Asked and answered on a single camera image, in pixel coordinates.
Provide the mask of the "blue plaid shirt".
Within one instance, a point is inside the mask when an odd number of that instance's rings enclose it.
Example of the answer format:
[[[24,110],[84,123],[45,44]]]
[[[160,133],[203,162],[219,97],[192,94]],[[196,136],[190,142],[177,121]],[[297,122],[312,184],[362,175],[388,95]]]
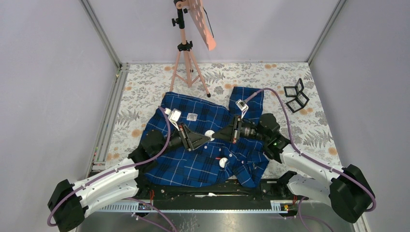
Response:
[[[219,131],[227,126],[241,111],[235,102],[247,100],[249,109],[245,118],[257,123],[263,112],[264,94],[257,88],[234,87],[229,97],[228,107],[200,98],[167,92],[161,108],[181,111],[179,122],[189,129],[205,133],[207,130]],[[219,160],[227,158],[225,168]],[[194,151],[179,148],[157,158],[157,165],[146,172],[147,179],[158,185],[204,187],[222,183],[235,176],[247,188],[256,187],[269,164],[263,154],[263,142],[254,139],[241,139],[232,144],[220,139],[210,141]]]

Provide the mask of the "black jewelry box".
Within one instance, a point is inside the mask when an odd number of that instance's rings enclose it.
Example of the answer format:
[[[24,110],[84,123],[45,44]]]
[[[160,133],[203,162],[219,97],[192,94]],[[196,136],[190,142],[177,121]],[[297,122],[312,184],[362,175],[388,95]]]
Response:
[[[304,92],[299,92],[297,96],[286,103],[286,106],[292,113],[296,113],[304,109],[309,102],[309,97]]]

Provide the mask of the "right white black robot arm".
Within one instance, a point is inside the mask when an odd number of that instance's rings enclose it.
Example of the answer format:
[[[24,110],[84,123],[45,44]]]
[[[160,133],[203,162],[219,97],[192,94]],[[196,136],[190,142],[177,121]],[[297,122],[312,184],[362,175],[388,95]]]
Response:
[[[362,171],[355,165],[332,166],[298,150],[279,132],[280,125],[273,114],[262,114],[258,124],[235,116],[231,123],[212,134],[232,144],[241,139],[262,141],[264,154],[271,160],[291,166],[308,175],[307,178],[288,171],[281,176],[278,195],[289,199],[293,195],[308,197],[333,209],[343,220],[355,223],[364,212],[375,209],[375,194]]]

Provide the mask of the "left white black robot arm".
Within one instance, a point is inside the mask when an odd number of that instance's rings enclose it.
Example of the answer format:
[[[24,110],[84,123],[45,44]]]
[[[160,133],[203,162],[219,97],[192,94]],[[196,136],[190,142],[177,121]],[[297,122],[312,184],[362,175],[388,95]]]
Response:
[[[153,169],[160,155],[182,148],[194,151],[212,139],[211,133],[198,133],[180,123],[171,135],[164,136],[159,130],[150,130],[139,146],[117,165],[94,176],[70,183],[60,181],[48,203],[49,226],[60,232],[78,227],[95,211],[119,200],[136,196],[143,199],[149,195],[148,183],[136,179]]]

